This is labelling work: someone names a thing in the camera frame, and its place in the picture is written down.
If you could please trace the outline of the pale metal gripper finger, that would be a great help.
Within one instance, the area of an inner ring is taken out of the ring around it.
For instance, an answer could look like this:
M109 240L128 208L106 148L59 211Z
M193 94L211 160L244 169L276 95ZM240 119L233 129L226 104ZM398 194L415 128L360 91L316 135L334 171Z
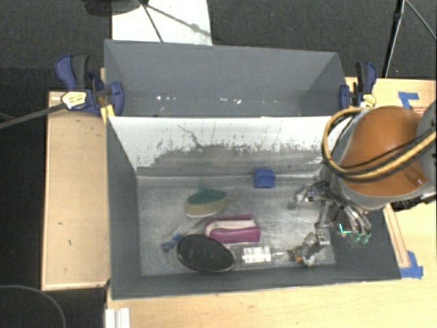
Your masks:
M322 199L322 192L315 183L307 183L299 187L287 203L289 209L296 209L301 205L310 205Z
M312 267L315 264L316 255L329 245L330 241L323 231L312 231L306 235L299 246L288 251L288 256L291 262Z

